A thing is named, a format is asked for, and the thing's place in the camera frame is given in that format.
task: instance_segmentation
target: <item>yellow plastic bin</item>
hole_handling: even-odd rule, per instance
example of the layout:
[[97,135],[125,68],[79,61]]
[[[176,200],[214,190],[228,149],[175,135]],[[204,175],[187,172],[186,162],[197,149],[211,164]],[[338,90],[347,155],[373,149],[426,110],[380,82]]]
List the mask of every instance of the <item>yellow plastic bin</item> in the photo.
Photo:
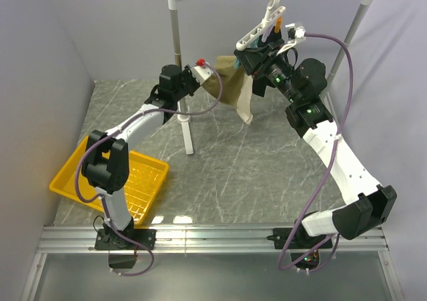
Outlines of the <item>yellow plastic bin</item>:
[[[49,189],[69,199],[89,206],[95,210],[103,211],[100,200],[92,203],[83,203],[77,197],[74,189],[74,175],[77,165],[85,153],[88,137],[79,144],[74,153],[53,178]],[[125,197],[127,209],[132,215],[135,227],[142,225],[156,195],[160,191],[169,165],[166,162],[153,159],[135,151],[129,152],[129,177],[125,184]],[[84,198],[92,198],[96,192],[81,174],[79,176],[80,192]]]

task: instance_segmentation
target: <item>red object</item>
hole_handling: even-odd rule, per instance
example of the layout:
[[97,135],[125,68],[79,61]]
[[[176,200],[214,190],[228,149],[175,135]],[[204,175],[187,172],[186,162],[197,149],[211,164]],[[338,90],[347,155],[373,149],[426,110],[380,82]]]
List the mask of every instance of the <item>red object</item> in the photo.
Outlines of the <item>red object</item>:
[[196,64],[198,65],[198,66],[203,66],[203,65],[205,65],[205,60],[204,59],[198,59],[198,61],[196,62]]

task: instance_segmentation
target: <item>gray marble table surface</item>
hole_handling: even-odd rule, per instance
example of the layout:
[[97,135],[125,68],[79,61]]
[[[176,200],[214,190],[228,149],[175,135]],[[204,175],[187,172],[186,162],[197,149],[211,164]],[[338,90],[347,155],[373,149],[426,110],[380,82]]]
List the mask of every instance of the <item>gray marble table surface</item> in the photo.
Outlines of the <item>gray marble table surface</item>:
[[[107,130],[137,111],[155,80],[98,81],[81,131]],[[188,99],[190,110],[214,99],[199,89]],[[162,223],[195,224],[293,222],[326,168],[290,127],[287,101],[276,89],[253,96],[254,120],[246,125],[230,106],[191,121],[195,154],[185,154],[181,126],[173,117],[134,149],[168,162],[169,173],[146,218]],[[310,211],[343,205],[332,178]],[[99,213],[61,198],[55,224],[88,225]]]

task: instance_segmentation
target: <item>white wall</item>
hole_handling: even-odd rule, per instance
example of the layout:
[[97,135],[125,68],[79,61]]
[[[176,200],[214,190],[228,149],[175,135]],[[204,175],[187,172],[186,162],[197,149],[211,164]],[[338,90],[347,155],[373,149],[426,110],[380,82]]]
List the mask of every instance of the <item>white wall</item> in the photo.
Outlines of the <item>white wall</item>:
[[[157,78],[173,63],[167,0],[51,0],[94,79]],[[284,23],[303,21],[311,32],[341,37],[360,0],[282,0]],[[184,63],[231,55],[236,42],[264,16],[266,0],[182,1],[179,24]],[[331,66],[338,48],[311,41],[302,57]]]
[[0,291],[18,300],[93,89],[47,0],[0,0]]
[[[354,38],[354,102],[346,139],[398,199],[384,224],[406,299],[427,296],[426,0],[374,0]],[[332,90],[342,113],[347,64]]]

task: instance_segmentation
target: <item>garment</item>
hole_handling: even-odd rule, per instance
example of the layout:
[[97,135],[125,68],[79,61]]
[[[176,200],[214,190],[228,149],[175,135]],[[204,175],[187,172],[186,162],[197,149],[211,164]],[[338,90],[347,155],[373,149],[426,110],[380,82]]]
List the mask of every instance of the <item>garment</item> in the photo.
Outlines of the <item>garment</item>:
[[[253,118],[250,112],[252,96],[252,78],[245,74],[242,67],[234,68],[234,56],[219,56],[215,69],[221,76],[224,91],[220,101],[234,107],[241,119],[249,124]],[[220,83],[215,75],[211,76],[202,87],[213,97],[220,93]]]

